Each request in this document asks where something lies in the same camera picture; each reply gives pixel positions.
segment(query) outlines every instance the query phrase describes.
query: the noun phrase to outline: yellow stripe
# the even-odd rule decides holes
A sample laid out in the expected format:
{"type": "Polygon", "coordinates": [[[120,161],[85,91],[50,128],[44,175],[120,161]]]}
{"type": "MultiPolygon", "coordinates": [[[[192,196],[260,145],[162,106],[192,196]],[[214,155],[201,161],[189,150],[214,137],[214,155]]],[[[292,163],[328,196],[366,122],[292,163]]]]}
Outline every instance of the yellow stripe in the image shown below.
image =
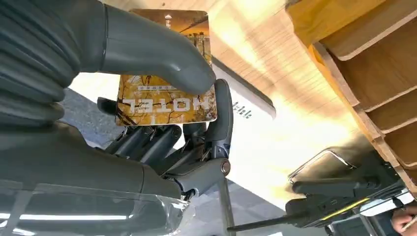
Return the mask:
{"type": "Polygon", "coordinates": [[[353,203],[353,204],[350,204],[349,206],[347,206],[347,207],[345,207],[345,208],[342,208],[342,209],[340,209],[340,210],[336,211],[335,213],[332,213],[332,214],[330,214],[330,215],[328,215],[328,216],[326,216],[326,217],[323,217],[323,218],[321,218],[320,220],[327,220],[327,219],[329,219],[330,217],[333,217],[333,216],[335,216],[335,215],[338,215],[338,214],[344,213],[345,211],[347,211],[347,210],[349,210],[349,209],[352,209],[352,208],[356,207],[357,205],[359,205],[359,204],[361,204],[361,203],[363,203],[363,202],[366,202],[366,201],[368,201],[368,200],[369,200],[369,198],[364,198],[364,199],[362,199],[362,200],[360,200],[360,201],[358,201],[358,202],[355,202],[355,203],[353,203]]]}

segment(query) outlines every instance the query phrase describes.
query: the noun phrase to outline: gold card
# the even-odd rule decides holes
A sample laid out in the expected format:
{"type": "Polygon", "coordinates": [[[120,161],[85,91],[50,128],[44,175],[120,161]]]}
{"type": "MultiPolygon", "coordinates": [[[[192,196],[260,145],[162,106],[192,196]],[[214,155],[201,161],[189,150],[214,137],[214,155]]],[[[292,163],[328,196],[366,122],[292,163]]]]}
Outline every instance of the gold card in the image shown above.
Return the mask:
{"type": "MultiPolygon", "coordinates": [[[[211,65],[209,19],[204,11],[134,9],[131,12],[165,25],[188,38],[211,65]]],[[[200,95],[180,91],[154,75],[121,75],[117,125],[162,125],[213,121],[214,86],[200,95]]]]}

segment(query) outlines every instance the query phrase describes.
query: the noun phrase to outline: joint screw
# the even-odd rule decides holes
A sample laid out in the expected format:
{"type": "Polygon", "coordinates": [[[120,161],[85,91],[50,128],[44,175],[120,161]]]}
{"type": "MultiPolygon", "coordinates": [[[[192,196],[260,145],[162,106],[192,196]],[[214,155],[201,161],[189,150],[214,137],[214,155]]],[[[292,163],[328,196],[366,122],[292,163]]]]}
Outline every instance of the joint screw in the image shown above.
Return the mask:
{"type": "Polygon", "coordinates": [[[222,170],[224,176],[229,174],[230,168],[231,168],[231,165],[230,165],[229,161],[225,161],[225,162],[222,163],[221,170],[222,170]]]}
{"type": "Polygon", "coordinates": [[[181,136],[181,128],[175,127],[172,130],[172,134],[174,135],[174,137],[178,138],[179,136],[181,136]]]}
{"type": "Polygon", "coordinates": [[[145,127],[144,128],[144,130],[143,130],[143,133],[145,134],[145,135],[151,135],[152,134],[152,128],[151,127],[145,127]]]}

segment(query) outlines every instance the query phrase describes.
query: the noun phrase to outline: reflective surface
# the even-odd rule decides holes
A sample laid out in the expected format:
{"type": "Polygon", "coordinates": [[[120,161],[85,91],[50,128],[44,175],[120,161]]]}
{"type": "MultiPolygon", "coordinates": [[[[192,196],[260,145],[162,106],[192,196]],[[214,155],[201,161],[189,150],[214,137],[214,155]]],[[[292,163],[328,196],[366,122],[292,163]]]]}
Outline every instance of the reflective surface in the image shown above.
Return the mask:
{"type": "Polygon", "coordinates": [[[38,185],[0,186],[0,233],[8,235],[166,235],[189,202],[134,193],[38,185]]]}

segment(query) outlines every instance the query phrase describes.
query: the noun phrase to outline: finger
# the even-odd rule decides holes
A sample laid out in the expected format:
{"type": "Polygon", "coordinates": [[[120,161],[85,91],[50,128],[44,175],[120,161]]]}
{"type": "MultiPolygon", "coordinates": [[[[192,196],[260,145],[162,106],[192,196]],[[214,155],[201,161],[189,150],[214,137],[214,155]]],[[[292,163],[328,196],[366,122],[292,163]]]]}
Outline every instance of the finger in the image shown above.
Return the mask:
{"type": "Polygon", "coordinates": [[[413,236],[415,236],[416,235],[416,232],[417,232],[417,224],[412,224],[408,229],[406,229],[405,230],[405,233],[409,233],[409,234],[406,234],[406,235],[413,235],[413,236]]]}
{"type": "Polygon", "coordinates": [[[391,223],[392,227],[397,231],[398,233],[402,233],[403,226],[410,222],[412,220],[412,217],[410,215],[398,215],[392,218],[391,223]]]}
{"type": "Polygon", "coordinates": [[[405,212],[410,215],[417,215],[417,206],[406,206],[405,212]]]}

